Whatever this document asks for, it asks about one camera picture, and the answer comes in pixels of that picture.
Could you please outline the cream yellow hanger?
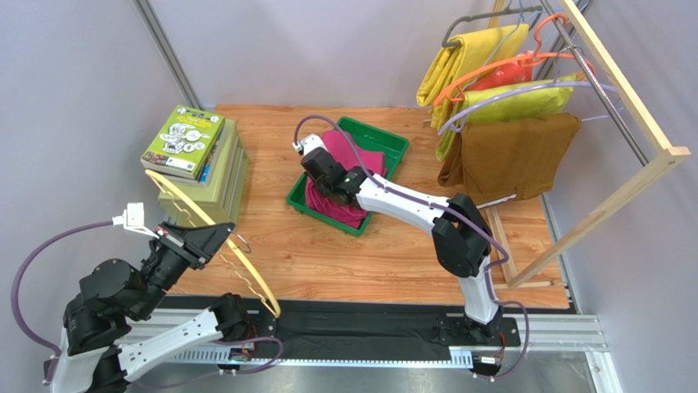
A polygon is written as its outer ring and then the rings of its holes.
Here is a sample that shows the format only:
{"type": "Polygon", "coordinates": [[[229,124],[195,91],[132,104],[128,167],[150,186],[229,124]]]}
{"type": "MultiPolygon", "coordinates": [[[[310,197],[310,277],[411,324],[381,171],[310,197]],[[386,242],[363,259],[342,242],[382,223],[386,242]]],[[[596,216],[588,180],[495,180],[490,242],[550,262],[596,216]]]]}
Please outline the cream yellow hanger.
{"type": "MultiPolygon", "coordinates": [[[[144,173],[154,182],[161,192],[171,198],[175,209],[179,213],[185,215],[188,224],[194,224],[193,217],[197,217],[207,225],[215,223],[199,205],[163,175],[151,169],[146,169],[144,173]]],[[[233,274],[245,283],[249,292],[259,299],[261,304],[272,316],[274,318],[279,318],[282,313],[281,305],[266,280],[248,259],[248,254],[249,251],[243,251],[242,248],[229,237],[225,241],[222,250],[216,253],[214,259],[227,264],[232,269],[233,274]]]]}

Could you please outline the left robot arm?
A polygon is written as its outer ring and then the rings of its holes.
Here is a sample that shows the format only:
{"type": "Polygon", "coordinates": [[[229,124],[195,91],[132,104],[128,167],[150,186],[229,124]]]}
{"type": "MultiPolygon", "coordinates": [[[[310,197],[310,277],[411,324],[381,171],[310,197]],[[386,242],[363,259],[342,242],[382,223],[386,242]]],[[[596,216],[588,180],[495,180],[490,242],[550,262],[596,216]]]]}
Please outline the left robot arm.
{"type": "Polygon", "coordinates": [[[60,357],[47,367],[50,390],[124,392],[189,348],[243,338],[250,317],[241,296],[226,293],[166,332],[131,345],[117,342],[131,332],[131,322],[151,318],[188,269],[204,269],[234,229],[232,222],[198,228],[164,222],[148,232],[150,254],[140,267],[110,259],[80,279],[63,315],[60,357]]]}

